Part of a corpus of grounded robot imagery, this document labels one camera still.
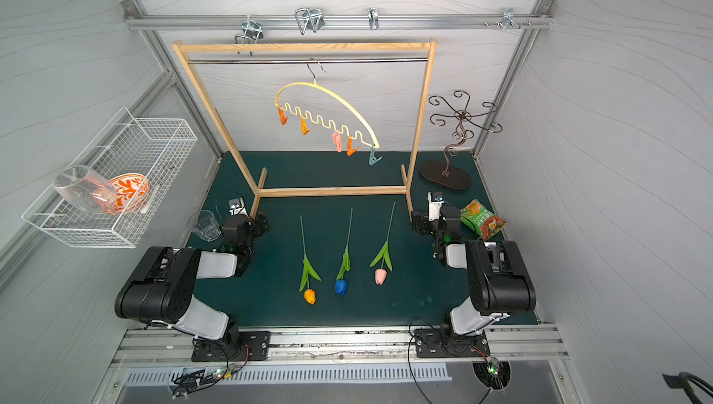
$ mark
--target wooden clothes rack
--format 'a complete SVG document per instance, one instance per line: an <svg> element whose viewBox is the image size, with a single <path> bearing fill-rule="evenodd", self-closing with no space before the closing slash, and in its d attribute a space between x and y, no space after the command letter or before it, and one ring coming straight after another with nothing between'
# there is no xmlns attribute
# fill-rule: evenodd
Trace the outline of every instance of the wooden clothes rack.
<svg viewBox="0 0 713 404"><path fill-rule="evenodd" d="M250 209L250 216L255 217L257 207L261 198L276 196L334 196L334 195L406 195L408 204L408 217L411 219L411 212L414 207L411 203L411 183L414 180L414 168L416 166L416 155L419 152L419 141L421 140L421 126L423 125L423 115L426 112L426 100L429 96L429 85L431 83L431 73L433 72L433 59L436 56L436 39L431 39L427 43L257 43L257 44L222 44L222 45L183 45L180 40L173 43L173 49L178 56L178 60L183 64L183 68L188 77L193 82L198 95L208 109L215 126L225 141L227 148L235 158L237 167L240 168L245 181L253 191L255 198L253 207ZM215 108L208 91L201 80L198 71L191 63L188 56L190 52L325 52L325 51L428 51L429 56L426 61L426 72L423 76L423 86L421 88L421 101L419 103L418 116L416 117L416 131L414 133L414 146L411 149L411 159L408 162L408 171L401 165L401 178L403 185L396 186L352 186L352 187L286 187L268 189L264 187L267 178L267 168L263 167L260 173L260 180L256 183L245 161L240 156L240 152L235 146L230 133L222 121L218 110Z"/></svg>

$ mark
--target white wire basket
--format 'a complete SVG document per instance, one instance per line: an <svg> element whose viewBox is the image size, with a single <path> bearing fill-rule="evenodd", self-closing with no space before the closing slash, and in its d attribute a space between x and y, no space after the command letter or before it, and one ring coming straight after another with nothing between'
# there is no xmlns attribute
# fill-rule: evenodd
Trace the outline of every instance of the white wire basket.
<svg viewBox="0 0 713 404"><path fill-rule="evenodd" d="M121 117L128 122L117 123ZM73 248L136 248L196 141L185 120L136 118L123 108L68 167L85 164L106 179L144 175L137 191L145 195L134 195L117 215L91 214L49 186L22 218Z"/></svg>

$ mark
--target green snack bag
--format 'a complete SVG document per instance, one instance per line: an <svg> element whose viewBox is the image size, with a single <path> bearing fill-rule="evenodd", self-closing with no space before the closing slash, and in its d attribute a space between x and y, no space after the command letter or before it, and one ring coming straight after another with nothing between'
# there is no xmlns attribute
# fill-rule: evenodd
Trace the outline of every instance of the green snack bag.
<svg viewBox="0 0 713 404"><path fill-rule="evenodd" d="M488 211L478 200L460 210L460 221L488 240L505 226L505 220Z"/></svg>

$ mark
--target clear plastic cup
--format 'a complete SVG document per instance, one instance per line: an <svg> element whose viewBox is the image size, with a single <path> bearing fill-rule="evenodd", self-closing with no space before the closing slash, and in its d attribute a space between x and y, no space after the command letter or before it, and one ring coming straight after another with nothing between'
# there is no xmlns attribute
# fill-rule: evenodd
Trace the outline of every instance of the clear plastic cup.
<svg viewBox="0 0 713 404"><path fill-rule="evenodd" d="M115 212L118 199L116 188L91 167L64 169L54 178L52 187L67 203L84 212Z"/></svg>
<svg viewBox="0 0 713 404"><path fill-rule="evenodd" d="M203 209L196 213L195 217L193 234L206 241L213 241L220 237L220 227L212 212Z"/></svg>

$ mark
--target green leaf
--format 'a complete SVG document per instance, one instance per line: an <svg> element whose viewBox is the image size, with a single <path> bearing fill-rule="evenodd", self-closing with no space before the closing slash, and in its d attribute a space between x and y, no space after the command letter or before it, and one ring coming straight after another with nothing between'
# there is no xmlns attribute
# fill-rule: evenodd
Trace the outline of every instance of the green leaf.
<svg viewBox="0 0 713 404"><path fill-rule="evenodd" d="M309 260L307 259L307 255L305 254L305 258L302 259L302 263L305 265L305 268L307 268L307 271L309 274L316 278L319 281L322 281L322 279L319 277L319 274L316 273L315 269L312 268L312 265L309 263Z"/></svg>
<svg viewBox="0 0 713 404"><path fill-rule="evenodd" d="M393 271L394 269L391 267L391 257L388 256L388 242L386 243L386 248L387 250L384 251L384 261L387 263L389 271Z"/></svg>
<svg viewBox="0 0 713 404"><path fill-rule="evenodd" d="M376 265L377 263L379 263L379 260L381 260L381 257L383 257L383 256L384 256L384 254L382 254L381 252L379 252L379 253L377 254L377 256L374 257L374 260L371 261L370 267L372 267L372 266Z"/></svg>
<svg viewBox="0 0 713 404"><path fill-rule="evenodd" d="M307 266L304 266L302 269L302 283L299 284L299 291L302 292L303 289L305 289L305 285L307 285Z"/></svg>
<svg viewBox="0 0 713 404"><path fill-rule="evenodd" d="M352 264L349 261L349 247L346 247L344 249L344 255L342 256L342 264L345 266L345 269L349 271L352 269Z"/></svg>

